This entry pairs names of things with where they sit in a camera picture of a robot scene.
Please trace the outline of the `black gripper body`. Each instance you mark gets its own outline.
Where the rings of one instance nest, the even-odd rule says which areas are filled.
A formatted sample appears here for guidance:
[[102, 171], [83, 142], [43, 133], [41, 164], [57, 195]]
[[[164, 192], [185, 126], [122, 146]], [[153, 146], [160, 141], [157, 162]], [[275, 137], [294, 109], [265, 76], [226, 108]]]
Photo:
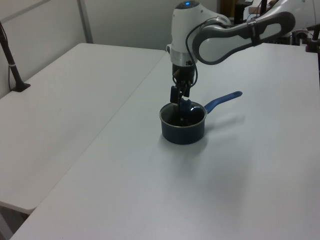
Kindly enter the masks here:
[[176, 87], [184, 85], [192, 86], [195, 77], [194, 65], [178, 66], [172, 65], [172, 77]]

